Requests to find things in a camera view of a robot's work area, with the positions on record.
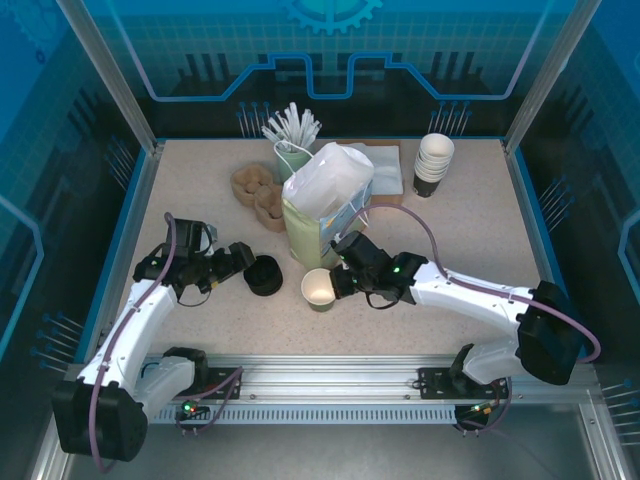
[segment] black cup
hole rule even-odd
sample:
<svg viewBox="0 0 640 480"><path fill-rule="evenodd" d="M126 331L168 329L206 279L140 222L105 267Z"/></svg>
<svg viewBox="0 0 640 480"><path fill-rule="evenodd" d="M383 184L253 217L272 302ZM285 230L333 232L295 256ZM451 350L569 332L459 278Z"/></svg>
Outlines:
<svg viewBox="0 0 640 480"><path fill-rule="evenodd" d="M430 197L435 193L438 185L440 185L440 180L435 183L430 183L421 179L417 173L413 173L413 191L416 192L419 197Z"/></svg>

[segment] speckled work surface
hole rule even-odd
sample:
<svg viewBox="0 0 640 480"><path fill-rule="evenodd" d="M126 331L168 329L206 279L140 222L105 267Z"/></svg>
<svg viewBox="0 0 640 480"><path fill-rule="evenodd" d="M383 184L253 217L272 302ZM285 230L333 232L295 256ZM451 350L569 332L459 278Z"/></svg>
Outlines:
<svg viewBox="0 0 640 480"><path fill-rule="evenodd" d="M444 265L494 282L536 286L538 272L498 140L456 140L449 172L428 199L416 196L411 187L418 144L402 141L404 205L432 227ZM305 269L289 255L287 234L267 231L231 193L231 174L252 162L276 171L268 141L166 143L121 303L135 263L165 238L165 211L215 225L218 246L243 241L256 255L272 255L284 285L272 297L257 297L236 275L203 306L176 307L151 352L178 345L218 354L452 354L469 342L501 336L477 320L440 308L399 304L376 311L362 295L337 301L327 313L311 311L300 293ZM380 209L370 218L365 232L389 254L409 251L432 258L426 235L410 217ZM193 289L183 296L184 303L199 301Z"/></svg>

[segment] white plastic bag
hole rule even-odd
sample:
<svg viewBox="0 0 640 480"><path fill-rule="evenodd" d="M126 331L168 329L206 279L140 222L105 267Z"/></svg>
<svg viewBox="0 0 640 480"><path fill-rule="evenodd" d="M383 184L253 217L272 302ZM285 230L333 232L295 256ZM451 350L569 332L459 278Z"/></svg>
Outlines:
<svg viewBox="0 0 640 480"><path fill-rule="evenodd" d="M294 258L309 269L335 263L327 255L329 242L369 203L373 174L366 155L329 143L285 182L284 221Z"/></svg>

